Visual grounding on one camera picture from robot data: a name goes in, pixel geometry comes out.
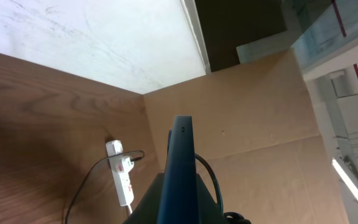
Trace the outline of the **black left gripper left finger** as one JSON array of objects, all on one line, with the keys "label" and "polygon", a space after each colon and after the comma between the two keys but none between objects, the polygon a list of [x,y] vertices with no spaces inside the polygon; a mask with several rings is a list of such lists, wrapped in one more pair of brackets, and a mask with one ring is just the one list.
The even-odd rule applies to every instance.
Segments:
[{"label": "black left gripper left finger", "polygon": [[160,198],[163,188],[164,173],[157,174],[156,178],[146,191],[136,209],[129,215],[123,224],[156,224]]}]

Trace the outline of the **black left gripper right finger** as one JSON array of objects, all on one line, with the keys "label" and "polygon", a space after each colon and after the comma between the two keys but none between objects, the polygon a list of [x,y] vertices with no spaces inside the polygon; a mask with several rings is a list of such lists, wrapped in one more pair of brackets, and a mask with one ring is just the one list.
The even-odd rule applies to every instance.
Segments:
[{"label": "black left gripper right finger", "polygon": [[198,208],[201,224],[227,224],[227,220],[219,211],[208,188],[205,186],[199,174],[196,175]]}]

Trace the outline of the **blue smartphone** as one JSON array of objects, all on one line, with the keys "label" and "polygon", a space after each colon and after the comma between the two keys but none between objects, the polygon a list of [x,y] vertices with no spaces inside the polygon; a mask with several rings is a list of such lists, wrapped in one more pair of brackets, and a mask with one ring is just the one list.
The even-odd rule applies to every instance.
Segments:
[{"label": "blue smartphone", "polygon": [[199,223],[191,116],[178,115],[170,132],[157,223]]}]

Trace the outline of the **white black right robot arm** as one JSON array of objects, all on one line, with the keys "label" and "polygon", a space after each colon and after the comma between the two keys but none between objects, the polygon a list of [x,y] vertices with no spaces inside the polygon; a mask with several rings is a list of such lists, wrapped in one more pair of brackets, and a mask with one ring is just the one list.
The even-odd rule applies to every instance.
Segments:
[{"label": "white black right robot arm", "polygon": [[195,159],[200,161],[202,165],[206,168],[206,170],[209,173],[209,176],[213,182],[214,185],[214,191],[216,194],[216,204],[219,208],[219,211],[221,215],[230,223],[230,224],[251,224],[251,221],[248,219],[245,219],[241,214],[236,212],[226,212],[224,213],[224,206],[223,206],[223,198],[221,194],[221,189],[219,186],[219,182],[217,180],[217,177],[215,173],[213,172],[211,166],[208,164],[206,160],[204,160],[200,155],[195,154]]}]

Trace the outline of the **white power strip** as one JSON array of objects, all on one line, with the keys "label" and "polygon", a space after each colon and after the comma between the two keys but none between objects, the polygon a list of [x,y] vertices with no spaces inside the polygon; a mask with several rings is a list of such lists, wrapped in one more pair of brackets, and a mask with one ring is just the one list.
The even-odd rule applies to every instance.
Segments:
[{"label": "white power strip", "polygon": [[[119,156],[127,156],[124,155],[123,146],[120,140],[108,141],[106,144],[106,152],[109,158],[114,157],[115,155]],[[131,185],[131,180],[129,177],[129,173],[118,174],[112,171],[112,176],[114,179],[114,184],[116,187],[117,197],[119,199],[119,204],[122,207],[129,206],[134,199],[134,193]]]}]

